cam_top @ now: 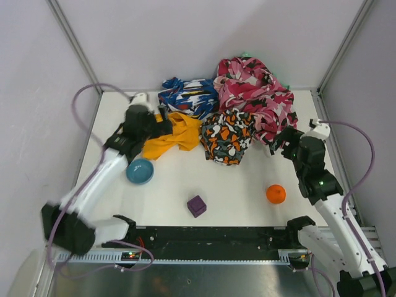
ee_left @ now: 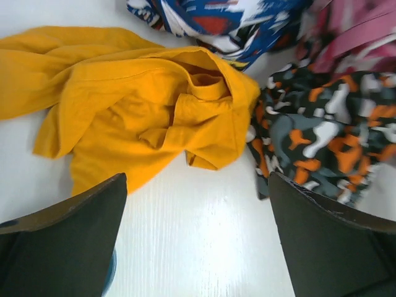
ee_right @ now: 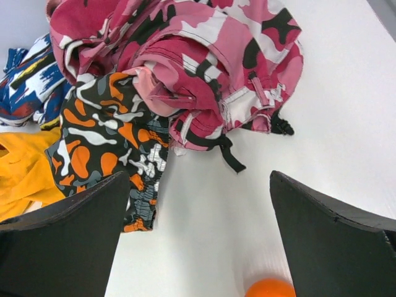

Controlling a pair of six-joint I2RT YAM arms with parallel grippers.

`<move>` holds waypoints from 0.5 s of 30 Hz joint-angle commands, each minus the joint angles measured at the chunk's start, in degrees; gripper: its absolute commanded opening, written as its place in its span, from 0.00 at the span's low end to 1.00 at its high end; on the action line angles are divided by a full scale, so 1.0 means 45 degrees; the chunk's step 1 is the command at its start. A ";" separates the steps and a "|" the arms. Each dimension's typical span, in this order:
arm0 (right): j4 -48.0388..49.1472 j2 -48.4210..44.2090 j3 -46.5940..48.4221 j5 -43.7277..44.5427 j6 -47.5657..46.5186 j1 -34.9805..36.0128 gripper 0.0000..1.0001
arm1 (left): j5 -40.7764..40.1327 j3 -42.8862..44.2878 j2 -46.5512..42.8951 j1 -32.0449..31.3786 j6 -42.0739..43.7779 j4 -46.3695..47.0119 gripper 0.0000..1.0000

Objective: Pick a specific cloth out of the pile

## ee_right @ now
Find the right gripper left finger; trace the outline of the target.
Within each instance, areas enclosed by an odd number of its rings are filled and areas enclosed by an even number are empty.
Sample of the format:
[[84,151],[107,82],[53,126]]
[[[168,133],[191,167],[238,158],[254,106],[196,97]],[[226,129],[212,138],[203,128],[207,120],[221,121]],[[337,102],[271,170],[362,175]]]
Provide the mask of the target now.
[[104,296],[129,197],[116,173],[1,222],[1,296]]

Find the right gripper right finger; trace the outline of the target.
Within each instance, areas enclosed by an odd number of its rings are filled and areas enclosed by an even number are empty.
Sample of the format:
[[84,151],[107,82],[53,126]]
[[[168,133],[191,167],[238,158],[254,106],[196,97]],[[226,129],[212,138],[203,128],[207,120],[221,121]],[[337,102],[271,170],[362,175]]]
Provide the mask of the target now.
[[395,220],[273,171],[270,196],[297,296],[395,296]]

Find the yellow cloth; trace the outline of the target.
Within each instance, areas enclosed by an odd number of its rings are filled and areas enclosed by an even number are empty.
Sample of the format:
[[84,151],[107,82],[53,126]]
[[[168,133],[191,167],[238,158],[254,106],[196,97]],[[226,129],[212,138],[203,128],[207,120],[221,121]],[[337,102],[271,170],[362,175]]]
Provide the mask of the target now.
[[1,221],[23,214],[35,202],[44,207],[65,198],[45,155],[59,138],[58,127],[1,133]]

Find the orange black camouflage cloth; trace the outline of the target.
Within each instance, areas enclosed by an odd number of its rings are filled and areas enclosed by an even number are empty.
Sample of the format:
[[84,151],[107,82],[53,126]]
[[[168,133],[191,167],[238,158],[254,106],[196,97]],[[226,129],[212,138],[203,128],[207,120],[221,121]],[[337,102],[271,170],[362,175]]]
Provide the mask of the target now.
[[65,196],[127,173],[124,232],[153,228],[166,168],[168,119],[145,103],[154,86],[144,67],[101,77],[83,75],[62,105],[61,136],[46,151],[54,183]]

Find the pink camouflage cloth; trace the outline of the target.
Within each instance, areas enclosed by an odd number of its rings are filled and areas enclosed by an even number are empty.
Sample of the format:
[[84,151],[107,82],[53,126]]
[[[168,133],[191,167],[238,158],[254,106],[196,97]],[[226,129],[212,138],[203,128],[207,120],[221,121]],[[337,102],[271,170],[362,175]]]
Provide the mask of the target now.
[[278,1],[48,1],[54,55],[74,95],[121,121],[145,110],[174,145],[220,148],[227,133],[294,134],[279,112],[303,70],[301,27]]

